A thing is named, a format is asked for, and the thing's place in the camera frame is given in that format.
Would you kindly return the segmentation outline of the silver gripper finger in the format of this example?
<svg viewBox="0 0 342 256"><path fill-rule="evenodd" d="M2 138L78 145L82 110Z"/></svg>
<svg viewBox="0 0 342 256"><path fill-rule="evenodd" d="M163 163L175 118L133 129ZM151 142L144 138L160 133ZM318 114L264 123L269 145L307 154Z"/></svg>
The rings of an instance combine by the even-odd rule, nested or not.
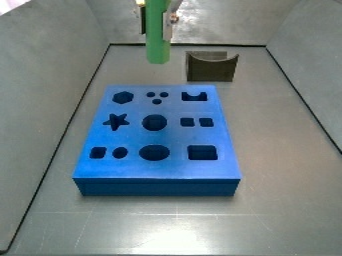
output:
<svg viewBox="0 0 342 256"><path fill-rule="evenodd" d="M172 26L179 21L179 16L176 14L177 9L181 5L183 0L171 0L167 9L163 12L163 40L169 41L172 38Z"/></svg>
<svg viewBox="0 0 342 256"><path fill-rule="evenodd" d="M140 6L140 34L145 34L145 6Z"/></svg>

